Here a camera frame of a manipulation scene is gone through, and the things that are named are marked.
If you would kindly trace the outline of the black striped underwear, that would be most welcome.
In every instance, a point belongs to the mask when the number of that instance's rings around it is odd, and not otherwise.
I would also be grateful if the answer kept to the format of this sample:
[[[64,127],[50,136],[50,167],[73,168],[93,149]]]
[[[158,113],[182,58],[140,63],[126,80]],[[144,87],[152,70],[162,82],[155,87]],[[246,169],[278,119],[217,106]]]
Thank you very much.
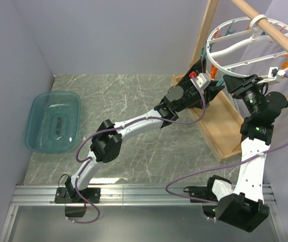
[[[187,73],[183,76],[183,78],[180,80],[178,83],[178,86],[186,86],[186,85],[191,85],[190,77],[189,75],[192,72],[196,72],[197,74],[199,73],[205,73],[205,68],[206,68],[206,58],[200,58],[188,71]]]

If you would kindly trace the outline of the white round clip hanger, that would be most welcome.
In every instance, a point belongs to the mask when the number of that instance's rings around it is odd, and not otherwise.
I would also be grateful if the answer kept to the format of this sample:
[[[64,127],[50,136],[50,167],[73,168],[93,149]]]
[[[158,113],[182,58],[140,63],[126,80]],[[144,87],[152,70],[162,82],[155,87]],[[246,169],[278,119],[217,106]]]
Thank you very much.
[[[239,17],[216,26],[206,39],[206,57],[222,74],[246,77],[256,74],[261,78],[268,75],[271,67],[281,69],[288,59],[288,52],[264,30],[251,24],[248,17]],[[227,29],[236,32],[226,36]],[[222,37],[212,36],[219,28]]]

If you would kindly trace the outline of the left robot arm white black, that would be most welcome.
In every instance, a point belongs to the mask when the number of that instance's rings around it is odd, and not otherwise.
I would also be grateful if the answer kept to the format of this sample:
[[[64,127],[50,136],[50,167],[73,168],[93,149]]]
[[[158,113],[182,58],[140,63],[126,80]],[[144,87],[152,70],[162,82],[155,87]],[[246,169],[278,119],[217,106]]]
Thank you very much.
[[[85,159],[76,156],[81,167],[67,178],[66,196],[73,203],[80,202],[90,180],[103,164],[119,156],[123,143],[142,133],[177,123],[178,113],[187,108],[205,110],[223,88],[203,73],[193,78],[183,77],[177,85],[169,88],[158,105],[145,114],[123,122],[103,121],[97,132],[87,138],[91,141],[88,156]]]

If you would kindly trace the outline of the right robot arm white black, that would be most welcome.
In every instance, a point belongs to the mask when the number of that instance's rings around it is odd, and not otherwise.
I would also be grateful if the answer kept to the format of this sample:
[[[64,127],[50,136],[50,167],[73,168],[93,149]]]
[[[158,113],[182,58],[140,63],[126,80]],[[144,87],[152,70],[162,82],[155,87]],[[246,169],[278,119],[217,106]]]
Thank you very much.
[[[264,94],[262,78],[224,75],[227,91],[234,99],[243,100],[250,116],[241,125],[241,164],[236,185],[213,175],[205,187],[191,187],[192,202],[215,203],[204,208],[207,217],[220,220],[246,232],[252,232],[269,215],[264,204],[263,174],[266,153],[270,149],[274,121],[288,107],[286,97],[276,91]]]

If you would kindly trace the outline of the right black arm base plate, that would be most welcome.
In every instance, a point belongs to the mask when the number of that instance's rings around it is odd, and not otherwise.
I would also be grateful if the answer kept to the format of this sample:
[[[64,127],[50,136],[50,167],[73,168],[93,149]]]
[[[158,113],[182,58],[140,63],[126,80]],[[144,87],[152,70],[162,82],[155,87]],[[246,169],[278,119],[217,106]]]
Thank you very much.
[[[186,186],[183,189],[183,192],[185,192],[190,197],[209,200],[209,196],[206,191],[207,187],[205,186]]]

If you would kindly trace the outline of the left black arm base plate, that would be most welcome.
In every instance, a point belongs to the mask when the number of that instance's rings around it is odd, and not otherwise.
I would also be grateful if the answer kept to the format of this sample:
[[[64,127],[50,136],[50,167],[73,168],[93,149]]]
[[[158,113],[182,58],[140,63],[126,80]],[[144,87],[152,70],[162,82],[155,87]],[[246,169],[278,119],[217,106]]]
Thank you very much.
[[[80,194],[93,204],[99,203],[101,189],[100,188],[86,188],[80,191]],[[56,204],[72,204],[83,203],[84,200],[76,193],[76,191],[68,192],[66,187],[58,187],[55,193],[54,203]]]

